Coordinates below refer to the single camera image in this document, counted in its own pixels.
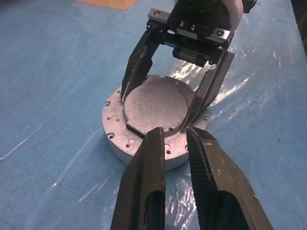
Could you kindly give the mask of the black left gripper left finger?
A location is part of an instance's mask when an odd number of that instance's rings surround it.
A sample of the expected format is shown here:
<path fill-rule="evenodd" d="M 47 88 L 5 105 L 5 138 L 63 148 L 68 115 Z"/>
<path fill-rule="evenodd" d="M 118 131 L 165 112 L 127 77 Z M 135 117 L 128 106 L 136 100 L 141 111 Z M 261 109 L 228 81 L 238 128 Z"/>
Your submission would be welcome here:
<path fill-rule="evenodd" d="M 165 139 L 149 131 L 125 169 L 110 230 L 165 230 Z"/>

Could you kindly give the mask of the round silver metal disc part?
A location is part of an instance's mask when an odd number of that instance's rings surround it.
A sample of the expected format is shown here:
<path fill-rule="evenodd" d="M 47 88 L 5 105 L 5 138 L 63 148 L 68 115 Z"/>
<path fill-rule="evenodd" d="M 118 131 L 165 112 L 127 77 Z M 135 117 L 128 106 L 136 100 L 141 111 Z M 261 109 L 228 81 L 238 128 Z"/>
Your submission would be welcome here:
<path fill-rule="evenodd" d="M 103 127 L 121 125 L 142 139 L 152 129 L 162 127 L 164 137 L 169 137 L 183 132 L 181 126 L 193 97 L 192 88 L 182 81 L 148 75 L 125 99 L 121 99 L 121 88 L 107 98 Z"/>

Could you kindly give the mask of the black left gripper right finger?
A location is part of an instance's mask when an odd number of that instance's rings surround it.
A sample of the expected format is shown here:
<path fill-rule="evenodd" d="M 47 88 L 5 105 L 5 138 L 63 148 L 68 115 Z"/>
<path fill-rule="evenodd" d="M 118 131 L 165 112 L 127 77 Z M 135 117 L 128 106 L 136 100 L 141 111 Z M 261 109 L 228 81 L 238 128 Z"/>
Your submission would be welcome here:
<path fill-rule="evenodd" d="M 245 174 L 217 139 L 196 127 L 186 134 L 200 230 L 273 230 Z"/>

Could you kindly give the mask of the blue table mat plastic film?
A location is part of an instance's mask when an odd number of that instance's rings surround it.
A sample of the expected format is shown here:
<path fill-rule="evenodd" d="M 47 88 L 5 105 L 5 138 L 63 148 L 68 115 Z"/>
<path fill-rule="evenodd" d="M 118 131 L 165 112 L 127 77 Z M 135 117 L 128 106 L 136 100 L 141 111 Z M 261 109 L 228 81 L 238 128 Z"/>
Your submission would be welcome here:
<path fill-rule="evenodd" d="M 102 128 L 151 8 L 0 1 L 0 230 L 109 230 L 125 165 Z M 307 57 L 290 0 L 258 0 L 207 130 L 276 230 L 307 230 Z"/>

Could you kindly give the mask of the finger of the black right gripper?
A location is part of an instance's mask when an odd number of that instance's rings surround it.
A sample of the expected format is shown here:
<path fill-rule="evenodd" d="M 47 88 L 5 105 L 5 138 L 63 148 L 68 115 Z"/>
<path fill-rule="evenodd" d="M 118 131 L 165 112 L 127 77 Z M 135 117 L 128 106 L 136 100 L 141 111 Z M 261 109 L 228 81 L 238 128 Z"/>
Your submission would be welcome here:
<path fill-rule="evenodd" d="M 181 126 L 186 130 L 214 101 L 234 58 L 234 53 L 221 49 L 214 69 L 205 72 Z"/>
<path fill-rule="evenodd" d="M 121 99 L 125 99 L 145 80 L 153 65 L 152 57 L 163 40 L 166 27 L 157 24 L 148 25 L 129 57 L 121 86 Z"/>

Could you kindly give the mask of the silver motor housing copper windings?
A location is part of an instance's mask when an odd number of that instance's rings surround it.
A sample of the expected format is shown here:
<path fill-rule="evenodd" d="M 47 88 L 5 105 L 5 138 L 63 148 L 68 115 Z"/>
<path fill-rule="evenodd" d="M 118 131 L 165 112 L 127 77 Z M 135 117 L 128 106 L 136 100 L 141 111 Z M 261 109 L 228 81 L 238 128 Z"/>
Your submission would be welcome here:
<path fill-rule="evenodd" d="M 125 164 L 129 164 L 143 139 L 121 125 L 104 126 L 104 131 L 114 153 Z M 185 131 L 165 137 L 165 168 L 167 171 L 179 167 L 188 159 Z"/>

